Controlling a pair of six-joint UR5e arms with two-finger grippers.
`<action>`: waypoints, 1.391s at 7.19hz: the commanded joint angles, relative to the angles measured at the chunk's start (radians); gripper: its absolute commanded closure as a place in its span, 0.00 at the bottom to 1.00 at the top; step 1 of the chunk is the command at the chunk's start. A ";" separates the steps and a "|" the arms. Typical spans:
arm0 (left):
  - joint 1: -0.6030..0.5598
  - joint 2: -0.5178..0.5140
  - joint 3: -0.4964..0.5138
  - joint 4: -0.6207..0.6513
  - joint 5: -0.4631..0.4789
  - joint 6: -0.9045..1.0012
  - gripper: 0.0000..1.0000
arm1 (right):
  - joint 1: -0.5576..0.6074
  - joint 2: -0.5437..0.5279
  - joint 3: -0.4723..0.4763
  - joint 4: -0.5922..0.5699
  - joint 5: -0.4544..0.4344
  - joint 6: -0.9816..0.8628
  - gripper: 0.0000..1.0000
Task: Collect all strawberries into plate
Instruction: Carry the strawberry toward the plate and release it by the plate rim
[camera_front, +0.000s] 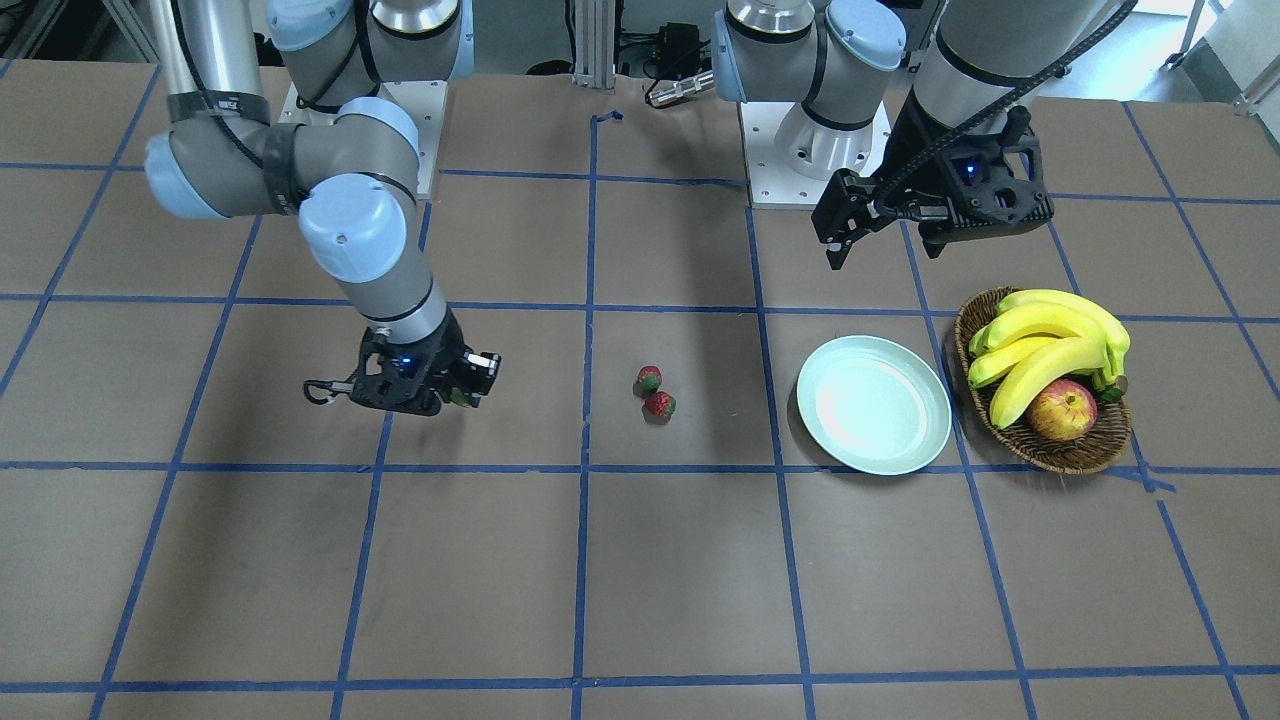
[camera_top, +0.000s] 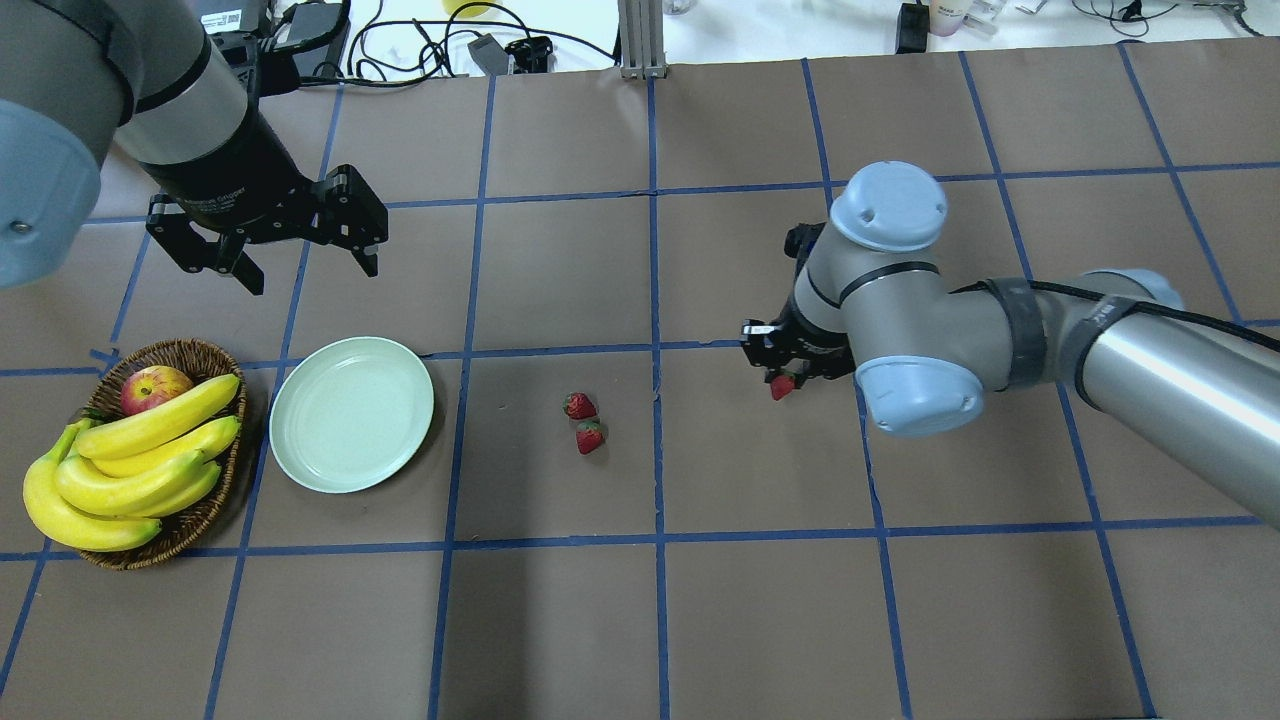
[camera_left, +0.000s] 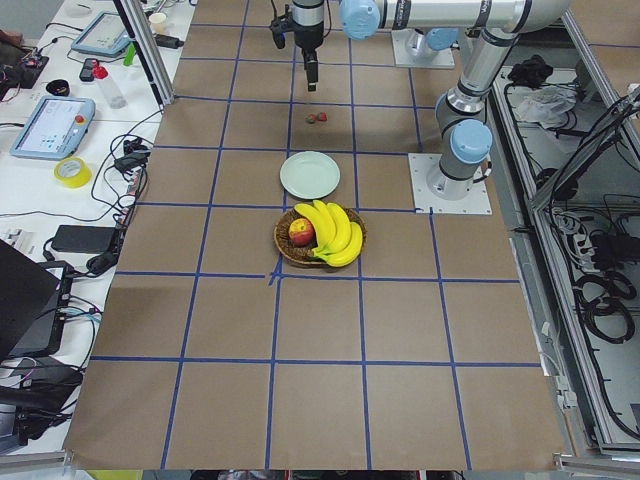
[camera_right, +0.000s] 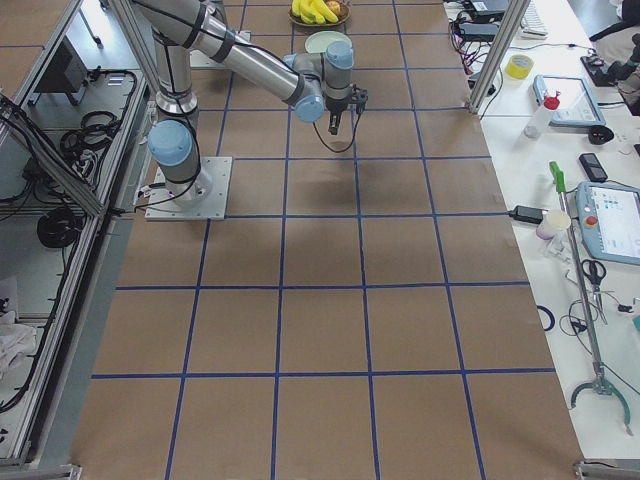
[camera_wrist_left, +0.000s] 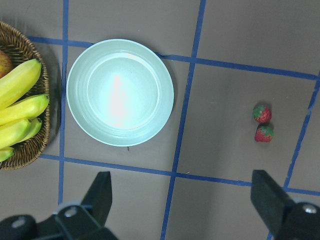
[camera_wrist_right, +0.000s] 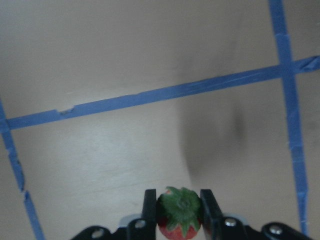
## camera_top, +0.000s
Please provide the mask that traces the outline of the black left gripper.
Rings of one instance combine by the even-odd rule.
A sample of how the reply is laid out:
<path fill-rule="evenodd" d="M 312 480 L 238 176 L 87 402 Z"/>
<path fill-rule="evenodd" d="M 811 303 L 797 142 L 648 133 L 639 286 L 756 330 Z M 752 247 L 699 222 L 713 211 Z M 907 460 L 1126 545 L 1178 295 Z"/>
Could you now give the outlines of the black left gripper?
<path fill-rule="evenodd" d="M 305 176 L 257 108 L 239 111 L 212 149 L 141 152 L 140 165 L 161 191 L 148 201 L 147 232 L 183 272 L 212 270 L 264 295 L 265 274 L 244 249 L 298 238 L 343 249 L 379 275 L 389 217 L 376 191 L 353 165 Z"/>

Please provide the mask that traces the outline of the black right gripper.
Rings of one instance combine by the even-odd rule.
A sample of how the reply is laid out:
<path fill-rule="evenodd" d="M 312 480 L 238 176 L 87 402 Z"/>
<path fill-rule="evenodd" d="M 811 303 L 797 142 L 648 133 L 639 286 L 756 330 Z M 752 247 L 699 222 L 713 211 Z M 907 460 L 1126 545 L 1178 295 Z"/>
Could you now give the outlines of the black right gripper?
<path fill-rule="evenodd" d="M 792 373 L 795 384 L 805 386 L 814 379 L 837 380 L 856 369 L 849 337 L 815 325 L 794 297 L 787 297 L 771 322 L 744 320 L 740 348 L 751 366 L 762 369 L 765 384 L 781 372 Z"/>

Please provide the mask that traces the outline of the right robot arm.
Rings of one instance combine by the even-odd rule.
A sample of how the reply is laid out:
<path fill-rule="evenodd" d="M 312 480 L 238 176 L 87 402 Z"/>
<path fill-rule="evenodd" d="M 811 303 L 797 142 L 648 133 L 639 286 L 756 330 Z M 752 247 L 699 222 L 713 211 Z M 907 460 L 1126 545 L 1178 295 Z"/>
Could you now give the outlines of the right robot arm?
<path fill-rule="evenodd" d="M 906 161 L 858 170 L 826 222 L 795 225 L 794 286 L 739 343 L 765 380 L 850 375 L 870 421 L 918 438 L 974 421 L 988 395 L 1060 383 L 1271 527 L 1279 521 L 1277 341 L 1190 313 L 1158 273 L 947 290 L 932 252 L 940 182 Z"/>

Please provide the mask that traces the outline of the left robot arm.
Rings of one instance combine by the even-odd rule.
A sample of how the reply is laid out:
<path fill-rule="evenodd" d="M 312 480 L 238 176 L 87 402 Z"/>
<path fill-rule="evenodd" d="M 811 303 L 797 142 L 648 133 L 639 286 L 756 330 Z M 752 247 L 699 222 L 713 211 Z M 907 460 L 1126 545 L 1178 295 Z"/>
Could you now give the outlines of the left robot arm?
<path fill-rule="evenodd" d="M 183 1 L 5 1 L 1 181 L 4 288 L 67 260 L 120 147 L 159 187 L 145 225 L 183 270 L 264 292 L 250 246 L 305 240 L 347 251 L 370 277 L 385 204 L 351 165 L 303 174 L 260 110 L 300 88 L 294 55 L 325 32 L 210 35 Z"/>

